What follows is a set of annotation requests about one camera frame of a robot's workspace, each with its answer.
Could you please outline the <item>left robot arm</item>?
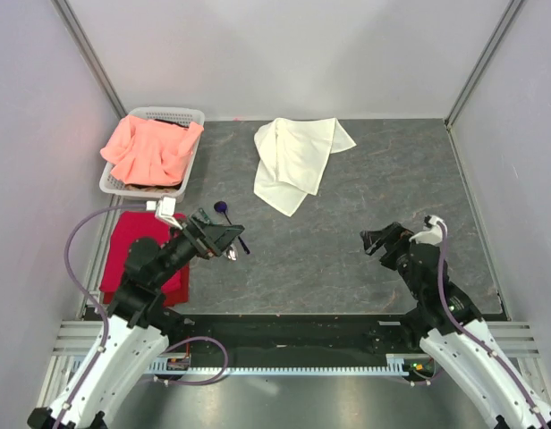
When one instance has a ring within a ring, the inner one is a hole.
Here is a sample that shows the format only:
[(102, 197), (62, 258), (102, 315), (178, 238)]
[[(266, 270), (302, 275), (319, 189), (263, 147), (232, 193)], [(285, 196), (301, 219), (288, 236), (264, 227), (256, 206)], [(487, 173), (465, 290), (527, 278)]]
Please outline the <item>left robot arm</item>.
[(222, 256), (243, 230), (191, 216), (172, 222), (164, 244), (135, 240), (89, 353), (55, 401), (30, 413), (28, 426), (107, 428), (149, 365), (187, 342), (183, 317), (164, 305), (163, 285), (195, 257)]

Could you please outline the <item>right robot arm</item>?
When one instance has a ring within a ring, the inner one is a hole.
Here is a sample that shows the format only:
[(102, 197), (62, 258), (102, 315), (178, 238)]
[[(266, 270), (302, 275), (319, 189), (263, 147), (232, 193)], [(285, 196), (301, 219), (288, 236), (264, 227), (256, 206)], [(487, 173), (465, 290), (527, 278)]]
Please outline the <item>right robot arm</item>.
[(367, 255), (397, 272), (417, 306), (401, 321), (399, 341), (422, 350), (452, 378), (490, 428), (551, 428), (551, 405), (540, 398), (501, 350), (470, 297), (449, 278), (448, 228), (435, 215), (422, 231), (400, 223), (361, 231)]

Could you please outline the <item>white cloth napkin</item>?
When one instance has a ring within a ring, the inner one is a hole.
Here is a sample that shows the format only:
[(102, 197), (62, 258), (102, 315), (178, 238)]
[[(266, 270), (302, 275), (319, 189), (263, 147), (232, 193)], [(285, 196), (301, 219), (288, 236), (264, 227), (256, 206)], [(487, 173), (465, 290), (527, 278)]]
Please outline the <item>white cloth napkin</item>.
[(276, 118), (259, 127), (254, 144), (259, 154), (254, 194), (288, 217), (305, 197), (318, 194), (328, 158), (356, 147), (336, 118)]

